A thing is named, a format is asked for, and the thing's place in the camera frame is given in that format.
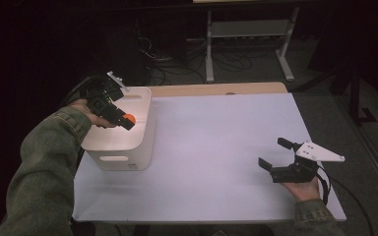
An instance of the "hand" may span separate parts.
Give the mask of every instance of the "hand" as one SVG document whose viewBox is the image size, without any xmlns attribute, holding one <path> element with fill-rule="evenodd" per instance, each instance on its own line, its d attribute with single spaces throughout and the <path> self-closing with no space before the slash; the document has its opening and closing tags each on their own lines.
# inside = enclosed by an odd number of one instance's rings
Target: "hand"
<svg viewBox="0 0 378 236">
<path fill-rule="evenodd" d="M 87 107 L 87 104 L 88 104 L 88 101 L 86 99 L 78 99 L 78 100 L 71 102 L 68 106 L 70 106 L 70 107 L 72 107 L 72 108 L 74 108 L 78 111 L 81 111 L 86 116 L 88 116 L 88 118 L 91 120 L 93 125 L 103 126 L 103 127 L 106 127 L 106 128 L 116 127 L 116 125 L 111 124 L 107 120 L 93 114 L 89 110 L 89 108 Z"/>
<path fill-rule="evenodd" d="M 308 183 L 281 183 L 291 194 L 296 202 L 305 202 L 308 200 L 321 199 L 318 186 L 318 178 L 314 177 Z"/>
</svg>

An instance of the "dark background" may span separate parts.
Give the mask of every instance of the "dark background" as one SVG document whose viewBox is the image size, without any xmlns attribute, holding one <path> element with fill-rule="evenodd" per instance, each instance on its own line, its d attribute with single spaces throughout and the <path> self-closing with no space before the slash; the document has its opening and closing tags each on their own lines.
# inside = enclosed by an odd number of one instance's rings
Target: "dark background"
<svg viewBox="0 0 378 236">
<path fill-rule="evenodd" d="M 138 51 L 139 36 L 151 37 L 160 49 L 182 60 L 185 38 L 205 36 L 202 11 L 103 17 L 71 11 L 144 3 L 0 1 L 0 221 L 23 138 L 59 107 L 73 86 L 88 75 L 112 69 L 127 85 L 143 86 L 148 72 Z M 225 18 L 225 11 L 219 17 Z M 360 76 L 378 89 L 378 1 L 327 1 L 302 8 L 294 37 L 309 36 L 320 37 L 311 69 L 327 71 L 353 60 Z"/>
</svg>

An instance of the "white tabletop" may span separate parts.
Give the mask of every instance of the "white tabletop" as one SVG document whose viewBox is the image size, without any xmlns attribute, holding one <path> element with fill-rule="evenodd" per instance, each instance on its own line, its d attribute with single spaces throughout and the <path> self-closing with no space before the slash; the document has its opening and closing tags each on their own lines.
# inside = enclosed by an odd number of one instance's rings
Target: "white tabletop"
<svg viewBox="0 0 378 236">
<path fill-rule="evenodd" d="M 103 171 L 85 153 L 75 179 L 79 221 L 176 223 L 293 219 L 294 200 L 269 172 L 293 163 L 279 137 L 309 134 L 290 93 L 153 97 L 157 129 L 143 171 Z M 328 208 L 345 220 L 332 191 Z"/>
</svg>

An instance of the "white box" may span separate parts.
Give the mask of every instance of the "white box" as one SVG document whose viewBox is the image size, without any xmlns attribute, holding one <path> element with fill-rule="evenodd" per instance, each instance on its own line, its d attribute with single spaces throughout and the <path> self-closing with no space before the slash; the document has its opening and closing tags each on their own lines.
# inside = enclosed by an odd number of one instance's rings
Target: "white box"
<svg viewBox="0 0 378 236">
<path fill-rule="evenodd" d="M 123 127 L 104 129 L 92 126 L 82 148 L 104 170 L 143 170 L 152 158 L 156 131 L 156 114 L 150 108 L 152 92 L 145 87 L 122 89 L 124 97 L 113 102 L 136 118 L 129 131 Z"/>
</svg>

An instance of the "table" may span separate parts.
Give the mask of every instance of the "table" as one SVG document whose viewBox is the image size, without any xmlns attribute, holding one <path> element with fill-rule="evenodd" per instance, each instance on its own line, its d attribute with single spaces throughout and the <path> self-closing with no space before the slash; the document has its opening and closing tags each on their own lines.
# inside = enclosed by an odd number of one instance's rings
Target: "table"
<svg viewBox="0 0 378 236">
<path fill-rule="evenodd" d="M 154 224 L 293 219 L 292 196 L 257 164 L 259 156 L 275 166 L 293 162 L 293 153 L 277 145 L 278 137 L 310 140 L 283 84 L 152 90 L 157 130 L 149 168 L 102 171 L 85 154 L 75 178 L 76 220 Z M 180 90 L 182 95 L 174 96 Z M 238 94 L 225 95 L 229 92 Z M 334 191 L 328 208 L 337 220 L 346 219 Z"/>
</svg>

